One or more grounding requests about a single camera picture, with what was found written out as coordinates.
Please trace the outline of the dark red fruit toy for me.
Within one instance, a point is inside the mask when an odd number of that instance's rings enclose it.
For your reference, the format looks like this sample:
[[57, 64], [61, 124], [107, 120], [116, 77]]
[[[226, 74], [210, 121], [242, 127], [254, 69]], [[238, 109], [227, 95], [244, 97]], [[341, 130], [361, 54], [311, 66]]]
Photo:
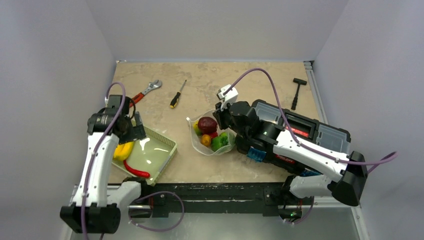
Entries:
[[212, 117], [203, 116], [198, 120], [197, 127], [202, 134], [211, 134], [217, 131], [218, 123]]

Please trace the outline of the red apple toy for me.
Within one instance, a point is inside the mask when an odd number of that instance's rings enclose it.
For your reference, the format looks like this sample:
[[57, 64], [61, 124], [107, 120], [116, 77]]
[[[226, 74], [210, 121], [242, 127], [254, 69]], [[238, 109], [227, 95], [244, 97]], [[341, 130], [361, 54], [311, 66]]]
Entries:
[[214, 138], [218, 137], [219, 134], [215, 131], [215, 132], [210, 133], [209, 136], [210, 136], [211, 139], [214, 139]]

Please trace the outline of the yellow banana toy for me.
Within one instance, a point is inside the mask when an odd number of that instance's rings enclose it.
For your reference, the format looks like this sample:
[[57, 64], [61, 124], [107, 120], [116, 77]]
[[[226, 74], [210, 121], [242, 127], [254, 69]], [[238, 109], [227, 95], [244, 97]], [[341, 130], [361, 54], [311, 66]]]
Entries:
[[132, 153], [134, 149], [135, 142], [127, 142], [124, 144], [119, 144], [113, 154], [113, 160], [115, 161], [125, 161]]

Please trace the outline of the green bell pepper toy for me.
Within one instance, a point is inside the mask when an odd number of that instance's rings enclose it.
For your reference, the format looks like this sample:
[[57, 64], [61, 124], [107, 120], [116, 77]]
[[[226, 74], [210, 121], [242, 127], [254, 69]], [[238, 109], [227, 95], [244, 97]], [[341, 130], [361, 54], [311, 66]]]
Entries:
[[222, 132], [219, 136], [211, 140], [210, 148], [216, 152], [220, 148], [227, 146], [229, 144], [229, 137], [226, 132]]

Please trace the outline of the orange small fruit toy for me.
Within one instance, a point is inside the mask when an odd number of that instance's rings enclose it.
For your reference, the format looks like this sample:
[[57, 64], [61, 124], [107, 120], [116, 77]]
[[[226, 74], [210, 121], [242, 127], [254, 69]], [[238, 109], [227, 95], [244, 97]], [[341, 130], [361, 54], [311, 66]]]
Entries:
[[212, 144], [212, 137], [209, 134], [203, 134], [200, 137], [200, 143], [205, 147], [210, 147]]

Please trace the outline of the green yellow fruit toy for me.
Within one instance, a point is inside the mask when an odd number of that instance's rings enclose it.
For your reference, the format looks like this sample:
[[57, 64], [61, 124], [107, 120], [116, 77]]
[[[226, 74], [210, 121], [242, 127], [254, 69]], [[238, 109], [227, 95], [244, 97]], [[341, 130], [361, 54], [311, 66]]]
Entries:
[[194, 130], [194, 132], [195, 132], [195, 134], [197, 135], [197, 136], [202, 136], [203, 135], [203, 133], [202, 133], [202, 131], [199, 129], [199, 127], [198, 127], [198, 122], [199, 121], [195, 121], [194, 122], [194, 124], [192, 125], [192, 127], [193, 127], [193, 130]]

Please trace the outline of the clear zip top bag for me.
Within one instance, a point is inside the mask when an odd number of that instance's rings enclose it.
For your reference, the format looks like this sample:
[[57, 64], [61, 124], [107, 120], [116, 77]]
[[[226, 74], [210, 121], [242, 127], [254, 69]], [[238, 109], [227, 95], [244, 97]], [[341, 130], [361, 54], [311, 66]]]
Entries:
[[196, 130], [195, 124], [202, 117], [210, 117], [215, 120], [213, 112], [214, 110], [209, 110], [200, 116], [186, 118], [189, 127], [192, 147], [205, 156], [219, 156], [230, 152], [236, 146], [236, 136], [234, 132], [229, 128], [221, 130], [218, 126], [217, 130], [214, 133], [208, 134], [210, 136], [210, 144], [208, 146], [202, 144], [202, 139], [206, 140], [207, 137], [202, 137], [202, 134], [198, 134], [200, 133], [200, 131]]

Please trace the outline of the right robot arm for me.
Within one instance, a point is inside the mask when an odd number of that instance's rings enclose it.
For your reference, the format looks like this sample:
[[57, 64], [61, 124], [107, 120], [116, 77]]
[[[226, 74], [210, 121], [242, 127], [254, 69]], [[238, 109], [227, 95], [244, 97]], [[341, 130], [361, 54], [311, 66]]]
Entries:
[[368, 178], [364, 156], [327, 149], [317, 142], [322, 124], [307, 117], [265, 104], [273, 121], [259, 115], [263, 101], [215, 105], [213, 116], [221, 130], [235, 132], [235, 146], [247, 157], [287, 170], [291, 177], [280, 196], [288, 204], [300, 198], [331, 196], [356, 207]]

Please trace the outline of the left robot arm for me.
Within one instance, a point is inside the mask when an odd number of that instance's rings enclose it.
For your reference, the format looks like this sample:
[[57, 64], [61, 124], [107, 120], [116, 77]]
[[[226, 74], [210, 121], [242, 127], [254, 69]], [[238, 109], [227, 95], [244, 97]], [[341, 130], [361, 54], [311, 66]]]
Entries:
[[142, 186], [140, 178], [129, 178], [118, 185], [108, 184], [118, 145], [146, 138], [140, 114], [130, 112], [132, 105], [130, 97], [110, 95], [106, 106], [87, 121], [88, 150], [81, 180], [69, 205], [62, 206], [59, 214], [75, 233], [114, 234], [122, 210], [132, 201], [142, 205], [149, 199], [149, 191]]

